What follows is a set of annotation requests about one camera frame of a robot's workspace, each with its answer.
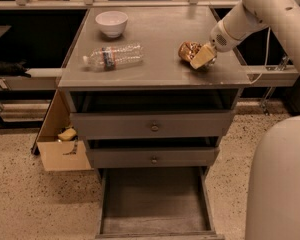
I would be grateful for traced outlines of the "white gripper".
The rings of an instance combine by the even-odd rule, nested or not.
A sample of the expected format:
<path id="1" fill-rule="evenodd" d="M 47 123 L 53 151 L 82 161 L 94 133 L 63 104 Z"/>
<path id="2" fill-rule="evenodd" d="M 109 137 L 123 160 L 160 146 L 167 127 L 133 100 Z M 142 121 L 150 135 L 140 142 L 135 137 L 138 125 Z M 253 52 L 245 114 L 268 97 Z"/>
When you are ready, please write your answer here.
<path id="1" fill-rule="evenodd" d="M 228 23 L 226 20 L 220 20 L 211 30 L 209 37 L 209 41 L 215 47 L 211 43 L 203 45 L 190 61 L 190 65 L 194 69 L 207 66 L 217 57 L 217 51 L 230 51 L 240 43 L 240 40 L 241 32 L 239 29 L 232 23 Z"/>

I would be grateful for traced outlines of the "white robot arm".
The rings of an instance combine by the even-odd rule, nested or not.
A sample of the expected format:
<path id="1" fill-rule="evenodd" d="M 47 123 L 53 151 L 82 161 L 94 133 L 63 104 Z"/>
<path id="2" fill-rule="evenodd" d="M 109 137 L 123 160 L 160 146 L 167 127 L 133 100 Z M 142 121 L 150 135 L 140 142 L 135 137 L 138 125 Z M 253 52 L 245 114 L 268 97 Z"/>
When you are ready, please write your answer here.
<path id="1" fill-rule="evenodd" d="M 241 0 L 190 58 L 206 66 L 249 35 L 270 28 L 300 79 L 300 0 Z M 269 129 L 253 157 L 248 184 L 245 240 L 300 240 L 300 116 Z"/>

